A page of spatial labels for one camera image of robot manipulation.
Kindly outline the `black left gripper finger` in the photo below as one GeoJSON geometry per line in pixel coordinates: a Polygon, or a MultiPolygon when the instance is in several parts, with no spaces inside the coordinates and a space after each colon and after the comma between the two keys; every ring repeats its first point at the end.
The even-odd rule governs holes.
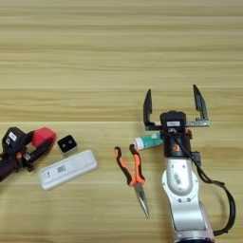
{"type": "Polygon", "coordinates": [[[30,131],[30,132],[26,133],[24,145],[28,145],[28,144],[32,143],[33,136],[34,136],[34,131],[30,131]]]}
{"type": "Polygon", "coordinates": [[[39,159],[45,153],[47,153],[52,145],[51,140],[47,140],[40,144],[35,151],[30,154],[30,161],[34,162],[35,160],[39,159]]]}

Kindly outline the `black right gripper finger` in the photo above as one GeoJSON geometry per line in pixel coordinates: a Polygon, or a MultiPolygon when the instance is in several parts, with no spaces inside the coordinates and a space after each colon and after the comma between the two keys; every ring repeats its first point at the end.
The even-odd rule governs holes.
{"type": "Polygon", "coordinates": [[[151,90],[148,90],[143,103],[143,123],[147,131],[160,130],[161,126],[156,125],[150,121],[150,115],[152,114],[152,94],[151,90]]]}
{"type": "Polygon", "coordinates": [[[195,84],[193,85],[193,90],[194,90],[196,111],[200,114],[200,118],[202,120],[208,120],[205,100],[195,84]]]}

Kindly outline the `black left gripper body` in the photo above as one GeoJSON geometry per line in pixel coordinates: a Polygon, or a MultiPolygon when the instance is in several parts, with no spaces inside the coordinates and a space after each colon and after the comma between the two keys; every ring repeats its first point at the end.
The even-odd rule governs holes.
{"type": "Polygon", "coordinates": [[[33,170],[33,157],[29,153],[0,154],[0,182],[21,168],[33,170]]]}

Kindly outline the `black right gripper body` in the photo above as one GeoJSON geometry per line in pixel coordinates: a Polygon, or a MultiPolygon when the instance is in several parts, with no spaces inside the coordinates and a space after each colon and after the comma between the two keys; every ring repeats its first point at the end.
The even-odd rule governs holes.
{"type": "Polygon", "coordinates": [[[190,158],[193,127],[208,127],[207,120],[167,121],[162,131],[164,155],[166,158],[190,158]]]}

